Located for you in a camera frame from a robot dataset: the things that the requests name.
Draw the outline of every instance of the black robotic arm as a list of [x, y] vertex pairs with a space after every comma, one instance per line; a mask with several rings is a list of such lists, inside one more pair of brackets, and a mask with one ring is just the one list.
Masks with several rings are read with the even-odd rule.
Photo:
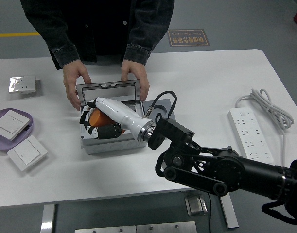
[[[157, 175], [217, 196], [243, 189], [268, 197], [276, 202], [264, 205], [265, 213], [297, 225], [297, 160], [290, 168], [273, 166], [240, 157], [231, 147], [203, 148], [193, 135], [176, 121], [160, 118], [148, 146], [155, 150], [165, 138], [171, 144], [157, 161]], [[283, 204], [294, 219], [271, 209]]]

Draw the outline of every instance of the screw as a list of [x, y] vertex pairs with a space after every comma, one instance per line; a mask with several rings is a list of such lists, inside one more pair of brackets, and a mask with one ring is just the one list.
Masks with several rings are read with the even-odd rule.
[[173, 159], [173, 163], [175, 166], [181, 166], [183, 164], [183, 160], [181, 157], [177, 156]]

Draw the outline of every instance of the black denim jacket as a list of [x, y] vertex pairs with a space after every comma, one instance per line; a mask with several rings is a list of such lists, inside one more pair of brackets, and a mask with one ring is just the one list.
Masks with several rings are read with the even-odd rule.
[[[110, 16], [103, 11], [105, 2], [114, 11]], [[61, 69], [75, 60], [96, 62], [96, 55], [115, 54], [117, 49], [111, 47], [117, 44], [123, 59], [145, 65], [169, 28], [174, 0], [21, 0], [21, 4]], [[113, 18], [115, 10], [119, 16]], [[121, 37], [106, 44], [98, 34], [105, 29], [116, 29], [115, 35]]]

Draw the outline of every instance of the gray floor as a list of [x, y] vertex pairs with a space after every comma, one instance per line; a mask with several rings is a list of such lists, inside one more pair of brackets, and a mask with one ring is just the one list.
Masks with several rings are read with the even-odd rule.
[[[296, 12], [297, 1], [293, 0], [176, 0], [170, 29], [204, 29], [210, 46], [171, 48], [168, 38], [164, 37], [154, 52], [260, 49], [297, 105], [297, 24], [293, 22]], [[0, 0], [0, 33], [34, 31], [19, 1]], [[0, 59], [44, 56], [49, 53], [39, 36], [0, 38]], [[174, 221], [195, 221], [198, 232], [208, 232], [208, 216], [188, 217], [186, 195], [188, 193], [179, 192], [61, 203], [57, 206], [55, 232]], [[264, 216], [260, 208], [269, 201], [266, 198], [256, 198], [244, 191], [231, 196], [235, 209], [241, 213], [246, 209], [248, 213], [237, 215], [240, 228], [235, 232], [243, 229], [244, 232], [297, 232], [297, 227]], [[242, 201], [242, 196], [249, 201]], [[40, 232], [42, 209], [40, 205], [0, 210], [0, 233]], [[212, 197], [212, 232], [226, 231], [219, 200]]]

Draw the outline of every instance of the person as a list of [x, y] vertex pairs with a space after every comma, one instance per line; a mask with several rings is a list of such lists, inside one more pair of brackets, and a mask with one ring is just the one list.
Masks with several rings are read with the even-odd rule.
[[80, 110], [76, 80], [91, 83], [84, 62], [121, 54], [121, 80], [133, 73], [140, 100], [148, 95], [145, 65], [166, 34], [174, 0], [21, 0], [29, 22], [45, 40], [57, 69], [63, 69], [68, 100]]

